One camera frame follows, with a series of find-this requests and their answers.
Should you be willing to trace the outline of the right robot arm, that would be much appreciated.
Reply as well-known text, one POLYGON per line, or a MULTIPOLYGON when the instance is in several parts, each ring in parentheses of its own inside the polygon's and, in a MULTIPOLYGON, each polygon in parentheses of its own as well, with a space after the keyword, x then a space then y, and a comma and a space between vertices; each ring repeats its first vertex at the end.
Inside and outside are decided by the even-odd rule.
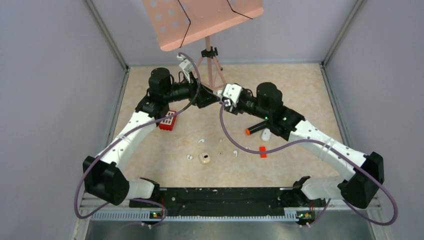
POLYGON ((283 103, 283 93, 271 82, 260 83, 256 93, 238 84, 226 84, 217 92, 224 110, 264 120, 266 128, 289 144, 298 144, 338 172, 336 177, 307 178, 293 192, 299 206, 316 199, 344 200, 365 209, 384 182, 383 157, 348 147, 313 126, 303 115, 283 103))

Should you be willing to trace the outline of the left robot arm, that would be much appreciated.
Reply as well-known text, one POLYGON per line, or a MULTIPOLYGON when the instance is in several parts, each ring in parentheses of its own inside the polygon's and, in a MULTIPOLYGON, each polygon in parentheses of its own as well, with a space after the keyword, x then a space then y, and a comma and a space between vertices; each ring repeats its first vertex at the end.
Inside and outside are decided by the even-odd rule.
POLYGON ((151 180, 128 181, 123 172, 131 156, 161 121, 165 120, 172 102, 189 100, 189 106, 199 109, 217 103, 219 98, 211 89, 198 82, 193 73, 175 82, 170 71, 158 67, 151 71, 146 95, 136 106, 130 120, 113 142, 96 157, 83 161, 85 190, 112 205, 121 204, 129 192, 149 207, 160 202, 160 193, 151 180))

